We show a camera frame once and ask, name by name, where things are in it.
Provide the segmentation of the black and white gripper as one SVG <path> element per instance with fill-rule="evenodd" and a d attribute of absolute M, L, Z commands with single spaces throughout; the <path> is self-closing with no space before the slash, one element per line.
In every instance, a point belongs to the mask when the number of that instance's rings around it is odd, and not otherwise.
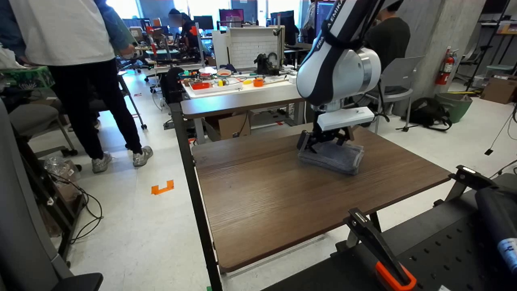
<path fill-rule="evenodd" d="M 312 137 L 302 132 L 297 140 L 297 151 L 310 151 L 312 143 L 328 143 L 336 140 L 336 146 L 344 146 L 352 141 L 347 130 L 371 124 L 375 114 L 368 107 L 339 109 L 334 112 L 318 114 L 313 124 Z"/>

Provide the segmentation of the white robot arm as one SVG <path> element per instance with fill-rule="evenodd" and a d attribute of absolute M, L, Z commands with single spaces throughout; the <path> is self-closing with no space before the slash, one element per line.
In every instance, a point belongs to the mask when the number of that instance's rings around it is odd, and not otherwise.
<path fill-rule="evenodd" d="M 381 61 L 365 46 L 365 35 L 383 7 L 384 0 L 338 0 L 323 22 L 296 77 L 299 98 L 315 114 L 312 132 L 300 135 L 300 151 L 315 153 L 331 141 L 341 146 L 354 127 L 375 119 L 368 107 L 344 109 L 341 103 L 381 80 Z"/>

